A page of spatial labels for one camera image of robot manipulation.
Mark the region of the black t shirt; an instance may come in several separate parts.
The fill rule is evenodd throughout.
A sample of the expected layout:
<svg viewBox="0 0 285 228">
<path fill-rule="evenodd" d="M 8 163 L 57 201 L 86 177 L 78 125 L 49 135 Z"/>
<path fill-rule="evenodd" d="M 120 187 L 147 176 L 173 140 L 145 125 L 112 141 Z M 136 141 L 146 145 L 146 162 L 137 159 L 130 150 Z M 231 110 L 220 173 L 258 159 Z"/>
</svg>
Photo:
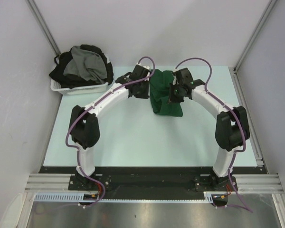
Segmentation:
<svg viewBox="0 0 285 228">
<path fill-rule="evenodd" d="M 83 79 L 77 76 L 64 76 L 63 71 L 71 59 L 72 59 L 71 49 L 68 52 L 64 52 L 61 55 L 56 56 L 54 58 L 56 67 L 49 73 L 49 77 L 55 80 L 56 82 L 60 83 L 62 88 L 72 89 L 75 87 L 82 87 L 82 86 L 101 85 L 95 83 L 94 81 L 84 81 Z M 105 83 L 111 84 L 114 78 L 113 65 L 109 61 L 107 56 L 105 56 L 103 59 L 107 61 L 106 63 L 107 79 L 104 81 L 103 84 Z"/>
</svg>

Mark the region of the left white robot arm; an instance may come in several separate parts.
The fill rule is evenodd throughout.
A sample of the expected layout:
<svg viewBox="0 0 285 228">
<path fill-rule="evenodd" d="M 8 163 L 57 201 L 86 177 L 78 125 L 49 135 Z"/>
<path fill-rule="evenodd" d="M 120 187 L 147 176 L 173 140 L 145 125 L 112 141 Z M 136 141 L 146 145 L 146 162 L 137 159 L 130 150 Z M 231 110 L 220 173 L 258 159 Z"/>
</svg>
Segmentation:
<svg viewBox="0 0 285 228">
<path fill-rule="evenodd" d="M 153 71 L 149 66 L 136 64 L 133 71 L 118 77 L 111 88 L 94 102 L 72 109 L 67 147 L 77 149 L 76 171 L 81 175 L 79 185 L 85 190 L 95 186 L 94 146 L 100 139 L 100 118 L 119 102 L 129 97 L 148 98 L 149 78 Z"/>
</svg>

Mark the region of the green t shirt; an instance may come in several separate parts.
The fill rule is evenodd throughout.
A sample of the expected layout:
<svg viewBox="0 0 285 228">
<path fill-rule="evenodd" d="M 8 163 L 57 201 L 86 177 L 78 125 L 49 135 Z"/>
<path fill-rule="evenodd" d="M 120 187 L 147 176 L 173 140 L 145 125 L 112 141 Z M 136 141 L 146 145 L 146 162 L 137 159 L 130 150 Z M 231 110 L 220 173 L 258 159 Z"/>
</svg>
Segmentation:
<svg viewBox="0 0 285 228">
<path fill-rule="evenodd" d="M 169 103 L 170 84 L 174 76 L 172 71 L 155 70 L 150 78 L 150 102 L 152 110 L 157 115 L 183 117 L 183 111 L 179 103 Z"/>
</svg>

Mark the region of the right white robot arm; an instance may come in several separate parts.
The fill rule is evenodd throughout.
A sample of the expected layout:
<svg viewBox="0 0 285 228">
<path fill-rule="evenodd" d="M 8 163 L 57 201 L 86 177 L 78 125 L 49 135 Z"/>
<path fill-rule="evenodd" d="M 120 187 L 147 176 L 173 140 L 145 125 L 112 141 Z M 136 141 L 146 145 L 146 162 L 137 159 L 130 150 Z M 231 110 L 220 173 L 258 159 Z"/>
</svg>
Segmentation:
<svg viewBox="0 0 285 228">
<path fill-rule="evenodd" d="M 246 140 L 250 138 L 246 109 L 243 106 L 230 108 L 206 90 L 202 80 L 194 80 L 188 68 L 175 69 L 173 76 L 168 102 L 181 103 L 187 97 L 205 108 L 216 120 L 218 154 L 213 165 L 215 175 L 209 179 L 209 184 L 214 190 L 222 190 L 227 184 L 225 177 L 232 172 L 233 155 L 245 149 Z"/>
</svg>

